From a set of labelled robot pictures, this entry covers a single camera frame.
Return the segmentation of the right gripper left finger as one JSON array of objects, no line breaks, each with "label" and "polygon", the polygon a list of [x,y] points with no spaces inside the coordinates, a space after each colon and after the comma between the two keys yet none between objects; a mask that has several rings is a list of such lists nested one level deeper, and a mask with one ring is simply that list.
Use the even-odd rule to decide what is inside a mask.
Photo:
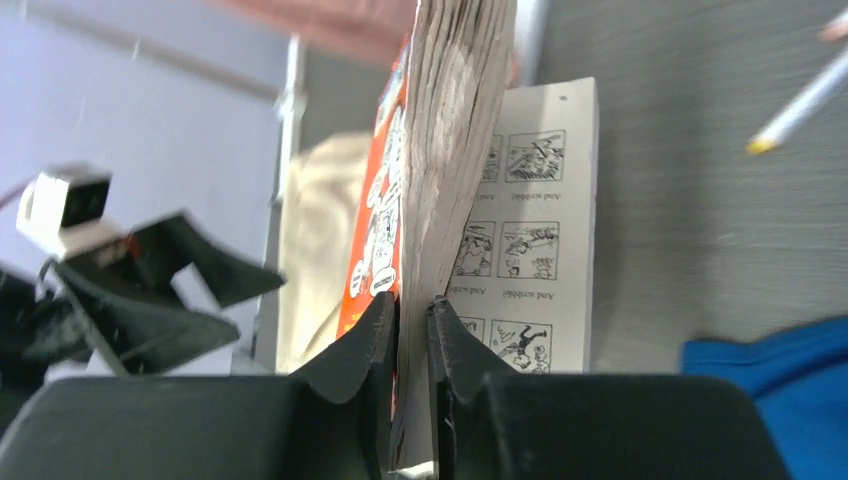
[{"label": "right gripper left finger", "polygon": [[381,479],[389,470],[396,299],[379,293],[353,328],[289,379],[290,479]]}]

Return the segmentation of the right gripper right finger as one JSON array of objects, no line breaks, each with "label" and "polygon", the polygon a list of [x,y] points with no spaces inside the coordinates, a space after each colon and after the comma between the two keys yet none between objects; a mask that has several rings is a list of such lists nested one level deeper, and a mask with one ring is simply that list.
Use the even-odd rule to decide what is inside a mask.
[{"label": "right gripper right finger", "polygon": [[463,325],[450,301],[428,307],[434,455],[441,479],[515,479],[517,373]]}]

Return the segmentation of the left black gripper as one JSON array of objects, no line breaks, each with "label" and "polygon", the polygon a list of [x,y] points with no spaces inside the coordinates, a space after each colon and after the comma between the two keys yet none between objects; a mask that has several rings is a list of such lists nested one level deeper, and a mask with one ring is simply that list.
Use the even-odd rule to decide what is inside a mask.
[{"label": "left black gripper", "polygon": [[231,322],[189,309],[176,295],[171,280],[190,265],[222,308],[285,283],[278,272],[211,242],[182,213],[147,224],[126,241],[141,276],[134,267],[92,261],[52,265],[71,304],[50,289],[39,294],[29,278],[1,271],[3,411],[18,409],[51,366],[88,361],[89,346],[119,376],[153,375],[237,340]]}]

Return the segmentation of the beige canvas backpack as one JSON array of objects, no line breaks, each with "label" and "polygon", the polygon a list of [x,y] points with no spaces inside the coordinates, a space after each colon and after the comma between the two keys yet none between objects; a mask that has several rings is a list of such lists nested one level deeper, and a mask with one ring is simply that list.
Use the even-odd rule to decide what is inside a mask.
[{"label": "beige canvas backpack", "polygon": [[289,164],[279,231],[275,370],[291,373],[336,339],[371,135],[330,136]]}]

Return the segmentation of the orange comic paperback book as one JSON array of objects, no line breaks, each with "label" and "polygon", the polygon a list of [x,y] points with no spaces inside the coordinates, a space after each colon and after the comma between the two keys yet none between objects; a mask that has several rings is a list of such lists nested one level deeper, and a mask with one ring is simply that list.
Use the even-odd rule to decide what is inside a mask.
[{"label": "orange comic paperback book", "polygon": [[400,303],[389,465],[430,461],[425,310],[448,298],[512,369],[590,363],[593,78],[509,84],[516,1],[421,1],[377,112],[338,333]]}]

